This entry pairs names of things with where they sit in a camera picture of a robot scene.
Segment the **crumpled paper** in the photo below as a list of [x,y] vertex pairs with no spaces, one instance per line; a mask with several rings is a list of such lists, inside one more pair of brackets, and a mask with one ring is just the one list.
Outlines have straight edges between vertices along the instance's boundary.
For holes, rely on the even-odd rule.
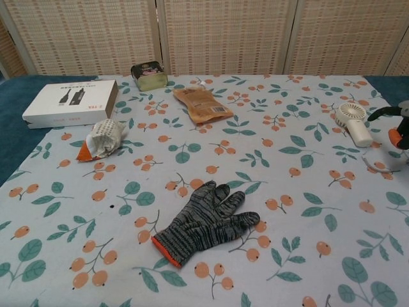
[[77,160],[92,161],[108,157],[121,145],[124,128],[125,124],[111,119],[96,123],[93,130],[87,135]]

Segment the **woven screen panel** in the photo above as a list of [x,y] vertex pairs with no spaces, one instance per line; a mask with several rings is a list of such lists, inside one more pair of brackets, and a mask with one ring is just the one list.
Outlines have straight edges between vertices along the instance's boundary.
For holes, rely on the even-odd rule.
[[39,74],[129,74],[160,60],[151,0],[4,1]]
[[406,29],[408,0],[305,0],[286,73],[383,75]]
[[409,30],[399,44],[386,75],[409,75]]
[[27,71],[14,46],[13,40],[8,35],[7,29],[0,21],[0,62],[3,65],[8,77],[26,75]]
[[163,2],[172,74],[282,73],[291,1]]

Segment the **blue cloth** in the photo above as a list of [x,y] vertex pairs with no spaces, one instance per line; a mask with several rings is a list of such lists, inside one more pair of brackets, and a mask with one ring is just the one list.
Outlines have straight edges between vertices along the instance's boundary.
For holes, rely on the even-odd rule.
[[409,100],[409,76],[402,77],[365,77],[382,97],[391,105]]
[[82,82],[95,76],[26,75],[0,85],[0,186],[50,131],[29,129],[22,113],[49,83]]

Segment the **orange packet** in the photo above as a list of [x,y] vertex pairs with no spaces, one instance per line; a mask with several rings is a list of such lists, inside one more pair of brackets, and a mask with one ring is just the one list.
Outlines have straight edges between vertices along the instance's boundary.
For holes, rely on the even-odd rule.
[[214,99],[213,94],[202,87],[174,89],[173,95],[187,106],[190,119],[195,123],[221,120],[234,113]]

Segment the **snack bag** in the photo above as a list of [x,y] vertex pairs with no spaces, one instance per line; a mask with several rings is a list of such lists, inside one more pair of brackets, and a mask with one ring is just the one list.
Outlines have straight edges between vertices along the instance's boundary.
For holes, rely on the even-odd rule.
[[195,123],[229,118],[234,113],[214,99],[213,94],[202,87],[174,89],[173,95],[187,106],[190,119]]
[[125,124],[106,119],[94,125],[78,153],[79,162],[99,160],[108,157],[121,145]]

